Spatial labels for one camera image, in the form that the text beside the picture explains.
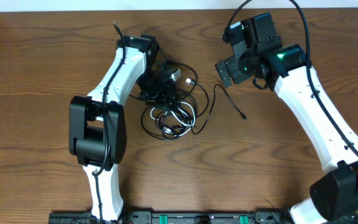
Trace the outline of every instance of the wooden table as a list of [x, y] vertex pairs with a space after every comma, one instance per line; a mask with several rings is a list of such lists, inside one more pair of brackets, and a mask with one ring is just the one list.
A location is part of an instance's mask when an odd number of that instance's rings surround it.
[[[266, 11], [284, 44], [304, 46], [294, 9], [243, 10], [237, 20]], [[46, 223], [50, 212], [91, 208], [88, 179], [68, 150], [68, 105], [74, 95], [91, 91], [114, 60], [119, 36], [112, 21], [125, 34], [155, 35], [170, 59], [196, 69], [212, 97], [213, 85], [220, 82], [214, 64], [232, 54], [219, 38], [232, 13], [0, 13], [0, 223]], [[358, 134], [358, 9], [307, 9], [305, 14], [313, 65]], [[192, 76], [187, 70], [183, 74]], [[227, 90], [247, 122], [219, 92], [206, 129], [170, 142], [144, 133], [144, 103], [127, 101], [128, 144], [119, 168], [127, 204], [243, 211], [289, 208], [308, 197], [323, 171], [289, 108], [251, 81]], [[194, 94], [203, 107], [203, 92]]]

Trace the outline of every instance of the wood grain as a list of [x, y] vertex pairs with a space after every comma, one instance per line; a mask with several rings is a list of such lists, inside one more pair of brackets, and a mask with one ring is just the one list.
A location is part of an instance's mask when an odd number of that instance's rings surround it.
[[[238, 19], [265, 11], [241, 11]], [[294, 9], [270, 12], [285, 44], [304, 45]], [[92, 206], [86, 175], [68, 151], [68, 105], [74, 95], [92, 90], [114, 60], [118, 35], [112, 21], [125, 34], [155, 35], [168, 57], [196, 69], [212, 93], [219, 82], [214, 64], [232, 54], [219, 38], [231, 14], [0, 13], [0, 223], [46, 223], [50, 212]], [[307, 9], [305, 14], [313, 65], [358, 134], [358, 9]], [[145, 105], [127, 101], [128, 145], [119, 174], [127, 204], [233, 211], [288, 208], [308, 196], [323, 171], [292, 112], [251, 82], [227, 90], [248, 122], [219, 93], [206, 129], [172, 142], [146, 135], [140, 126]], [[201, 91], [195, 96], [205, 104]]]

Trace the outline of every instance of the white wall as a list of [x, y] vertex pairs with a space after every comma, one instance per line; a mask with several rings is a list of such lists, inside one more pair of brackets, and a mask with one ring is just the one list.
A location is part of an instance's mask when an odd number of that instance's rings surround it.
[[[234, 9], [243, 0], [0, 0], [0, 12]], [[358, 0], [297, 0], [301, 7], [358, 7]], [[253, 0], [246, 8], [293, 7], [289, 0]]]

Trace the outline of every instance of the green light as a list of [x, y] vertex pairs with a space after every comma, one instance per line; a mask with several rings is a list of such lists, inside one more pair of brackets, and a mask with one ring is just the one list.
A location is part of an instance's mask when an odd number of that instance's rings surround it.
[[284, 58], [285, 54], [278, 54], [277, 56], [278, 56], [278, 58], [281, 60], [281, 59]]

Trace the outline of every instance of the cable end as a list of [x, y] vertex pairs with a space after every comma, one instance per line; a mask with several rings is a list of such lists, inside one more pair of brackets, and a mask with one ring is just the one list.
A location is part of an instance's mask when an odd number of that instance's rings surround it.
[[244, 113], [240, 113], [241, 118], [244, 119], [244, 121], [248, 121], [247, 116]]
[[190, 84], [190, 85], [195, 85], [195, 84], [196, 84], [196, 81], [194, 81], [194, 79], [187, 78], [187, 79], [186, 79], [186, 83], [187, 83], [187, 84]]

